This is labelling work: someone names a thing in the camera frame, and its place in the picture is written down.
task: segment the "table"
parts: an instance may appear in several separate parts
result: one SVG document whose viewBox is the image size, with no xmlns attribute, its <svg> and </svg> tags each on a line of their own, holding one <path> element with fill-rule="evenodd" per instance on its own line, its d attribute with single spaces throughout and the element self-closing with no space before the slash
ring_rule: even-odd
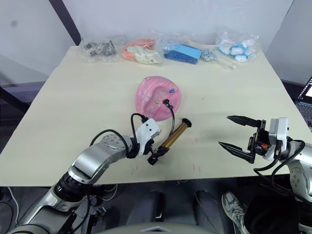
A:
<svg viewBox="0 0 312 234">
<path fill-rule="evenodd" d="M 182 90 L 176 126 L 185 117 L 192 127 L 155 166 L 148 164 L 148 156 L 123 159 L 112 164 L 98 184 L 254 176 L 254 167 L 269 162 L 257 156 L 255 164 L 249 164 L 218 144 L 223 141 L 246 150 L 255 132 L 229 121 L 228 115 L 266 119 L 267 128 L 271 118 L 288 117 L 290 136 L 312 142 L 311 132 L 263 53 L 227 70 L 203 61 L 193 65 L 165 60 L 160 66 L 124 60 L 84 63 L 77 52 L 77 47 L 68 50 L 1 153 L 0 186 L 51 186 L 101 130 L 131 135 L 137 87 L 153 75 L 172 80 Z M 159 125 L 162 132 L 155 138 L 156 146 L 167 137 L 171 119 Z M 288 173 L 288 168 L 280 173 Z"/>
</svg>

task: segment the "sneaker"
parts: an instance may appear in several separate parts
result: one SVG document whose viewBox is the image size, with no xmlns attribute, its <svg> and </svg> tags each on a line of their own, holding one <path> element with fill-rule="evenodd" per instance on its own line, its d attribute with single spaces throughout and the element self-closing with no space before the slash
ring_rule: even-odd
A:
<svg viewBox="0 0 312 234">
<path fill-rule="evenodd" d="M 250 234 L 244 224 L 246 210 L 230 191 L 222 195 L 222 207 L 226 215 L 233 221 L 242 234 Z"/>
</svg>

